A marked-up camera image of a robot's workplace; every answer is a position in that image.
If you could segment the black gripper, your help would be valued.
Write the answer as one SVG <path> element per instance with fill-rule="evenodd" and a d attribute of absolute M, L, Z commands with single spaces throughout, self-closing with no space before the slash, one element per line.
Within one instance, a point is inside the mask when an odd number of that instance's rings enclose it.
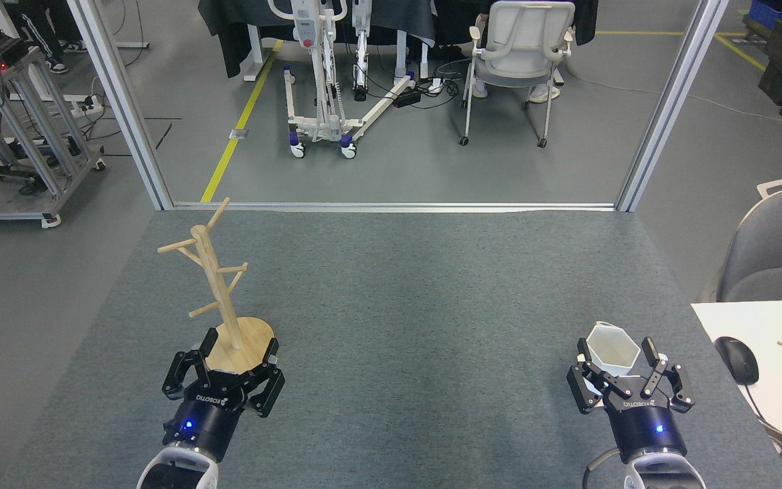
<path fill-rule="evenodd" d="M 646 336 L 640 346 L 652 371 L 643 377 L 615 378 L 580 353 L 568 369 L 567 383 L 581 414 L 598 408 L 603 399 L 616 446 L 624 464 L 645 453 L 672 452 L 687 455 L 682 434 L 671 411 L 685 414 L 695 404 L 692 387 L 683 365 L 670 362 Z M 667 378 L 671 395 L 658 390 Z"/>
<path fill-rule="evenodd" d="M 279 341 L 276 338 L 269 341 L 263 362 L 247 374 L 208 372 L 206 359 L 218 338 L 217 329 L 210 328 L 198 349 L 174 356 L 162 392 L 169 400 L 183 399 L 183 402 L 174 417 L 162 425 L 165 431 L 162 445 L 187 448 L 220 463 L 248 402 L 259 417 L 267 418 L 285 378 L 277 365 Z M 184 389 L 183 381 L 190 367 L 195 368 L 198 379 Z M 263 390 L 247 399 L 247 393 L 260 386 Z"/>

